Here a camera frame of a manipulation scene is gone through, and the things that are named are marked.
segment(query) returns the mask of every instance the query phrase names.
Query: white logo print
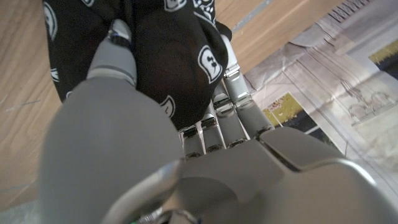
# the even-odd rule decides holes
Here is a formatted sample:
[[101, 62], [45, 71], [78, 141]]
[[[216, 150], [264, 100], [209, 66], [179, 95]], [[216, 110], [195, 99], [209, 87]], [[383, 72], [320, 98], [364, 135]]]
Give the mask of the white logo print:
[[87, 7], [91, 7], [94, 4], [94, 0], [82, 0]]
[[166, 100], [164, 100], [160, 106], [166, 112], [167, 116], [171, 118], [175, 112], [175, 103], [173, 98], [170, 95], [167, 95]]
[[187, 0], [164, 0], [164, 10], [174, 12], [184, 7], [186, 3]]
[[49, 32], [51, 40], [54, 40], [58, 31], [57, 18], [55, 17], [54, 10], [52, 10], [51, 6], [47, 2], [43, 2], [43, 9], [47, 31]]
[[223, 71], [223, 67], [216, 61], [208, 45], [203, 46], [200, 50], [198, 63], [201, 69], [206, 72], [209, 83], [214, 82]]
[[205, 15], [204, 18], [209, 20], [209, 22], [215, 24], [216, 18], [214, 11], [214, 0], [193, 0], [193, 7], [200, 8]]
[[60, 81], [60, 77], [58, 76], [58, 71], [56, 68], [51, 68], [51, 77], [52, 77], [52, 80], [55, 82]]

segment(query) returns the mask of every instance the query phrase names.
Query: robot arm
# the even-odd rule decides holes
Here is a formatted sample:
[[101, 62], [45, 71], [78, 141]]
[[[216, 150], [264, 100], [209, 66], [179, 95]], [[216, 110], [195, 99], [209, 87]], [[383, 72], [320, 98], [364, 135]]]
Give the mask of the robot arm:
[[182, 160], [172, 122], [134, 88], [126, 27], [113, 24], [88, 79], [52, 121], [39, 177], [42, 223], [134, 223], [159, 207], [165, 212], [140, 222], [398, 223], [362, 168], [311, 136], [272, 127], [229, 42], [226, 90], [217, 88], [200, 123], [212, 139], [205, 149], [200, 138], [187, 144], [200, 133], [185, 130], [186, 155], [201, 153]]

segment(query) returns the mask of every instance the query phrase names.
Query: wooden surface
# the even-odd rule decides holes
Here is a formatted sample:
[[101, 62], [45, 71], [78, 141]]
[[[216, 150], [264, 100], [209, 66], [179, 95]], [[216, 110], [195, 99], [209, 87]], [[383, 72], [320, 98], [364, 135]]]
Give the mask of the wooden surface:
[[296, 37], [342, 0], [272, 1], [232, 38], [241, 71], [245, 74]]
[[41, 0], [0, 1], [0, 210], [36, 198], [44, 132], [60, 101]]
[[[261, 2], [218, 0], [217, 18], [232, 29]], [[233, 37], [243, 72], [338, 2], [273, 0]], [[41, 0], [0, 1], [0, 210], [37, 198], [41, 143], [60, 106], [46, 35]]]
[[217, 21], [232, 29], [264, 0], [216, 0]]

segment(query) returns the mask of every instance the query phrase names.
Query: wooden floor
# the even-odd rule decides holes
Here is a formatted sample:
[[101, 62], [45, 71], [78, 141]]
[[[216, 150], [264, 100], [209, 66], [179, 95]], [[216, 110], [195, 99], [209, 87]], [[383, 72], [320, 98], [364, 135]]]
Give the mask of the wooden floor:
[[[233, 28], [263, 2], [218, 0], [217, 17]], [[339, 2], [273, 0], [233, 37], [243, 72]], [[41, 143], [60, 106], [46, 35], [41, 0], [0, 1], [0, 210], [37, 198]]]

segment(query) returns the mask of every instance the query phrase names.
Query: black bag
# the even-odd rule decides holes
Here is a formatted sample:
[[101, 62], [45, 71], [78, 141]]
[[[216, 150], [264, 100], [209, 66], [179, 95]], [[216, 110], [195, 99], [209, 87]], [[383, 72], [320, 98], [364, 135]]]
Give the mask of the black bag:
[[158, 102], [177, 129], [201, 120], [228, 63], [214, 0], [44, 1], [51, 75], [63, 101], [82, 82], [114, 19], [132, 30], [137, 89]]

